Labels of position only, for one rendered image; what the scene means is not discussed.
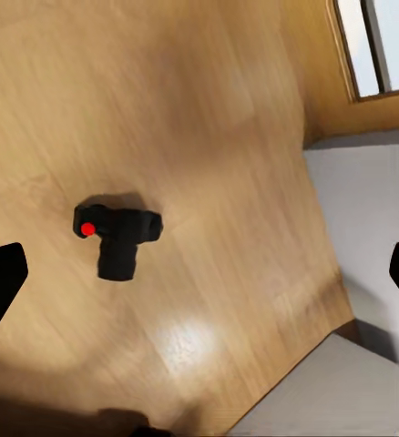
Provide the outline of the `digital camera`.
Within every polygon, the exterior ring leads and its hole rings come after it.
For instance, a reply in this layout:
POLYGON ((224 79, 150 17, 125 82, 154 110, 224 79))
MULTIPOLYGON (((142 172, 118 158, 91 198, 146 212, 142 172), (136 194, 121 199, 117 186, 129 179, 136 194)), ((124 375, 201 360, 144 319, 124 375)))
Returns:
POLYGON ((86 239, 101 238, 98 276, 110 281, 130 281, 136 269, 138 244, 156 242, 163 232, 162 216, 150 210, 77 206, 73 231, 86 239))

